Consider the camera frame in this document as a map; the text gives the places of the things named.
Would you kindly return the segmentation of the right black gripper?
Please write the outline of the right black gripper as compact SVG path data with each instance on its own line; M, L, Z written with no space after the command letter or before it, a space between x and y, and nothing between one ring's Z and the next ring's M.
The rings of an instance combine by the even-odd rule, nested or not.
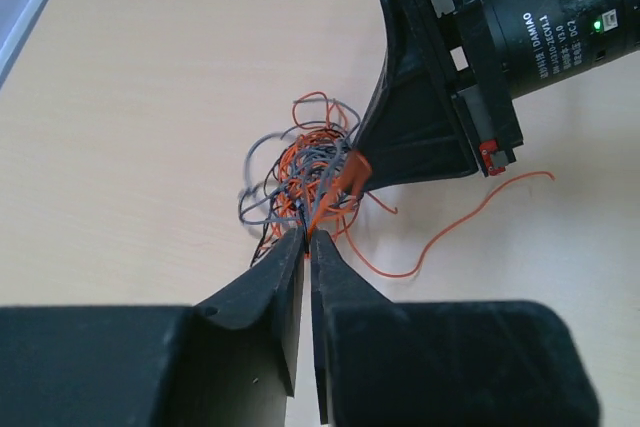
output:
M483 0L380 0L387 47L354 149L365 191L498 175L523 143Z

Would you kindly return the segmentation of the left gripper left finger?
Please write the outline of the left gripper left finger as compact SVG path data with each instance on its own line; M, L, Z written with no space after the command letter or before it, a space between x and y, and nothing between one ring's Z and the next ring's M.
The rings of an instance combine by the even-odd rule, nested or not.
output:
M5 426L280 426L293 395L305 236L194 306L1 311Z

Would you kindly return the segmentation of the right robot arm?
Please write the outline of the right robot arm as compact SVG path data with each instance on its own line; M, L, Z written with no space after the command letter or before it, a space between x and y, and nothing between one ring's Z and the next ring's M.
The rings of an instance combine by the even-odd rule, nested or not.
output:
M516 98L635 52L639 0L379 0L387 47L339 186L496 176Z

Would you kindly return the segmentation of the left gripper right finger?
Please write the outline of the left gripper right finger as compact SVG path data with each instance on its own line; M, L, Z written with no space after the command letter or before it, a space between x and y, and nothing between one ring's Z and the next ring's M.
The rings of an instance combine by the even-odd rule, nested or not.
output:
M596 426L570 330L532 301L394 302L310 240L314 370L329 426Z

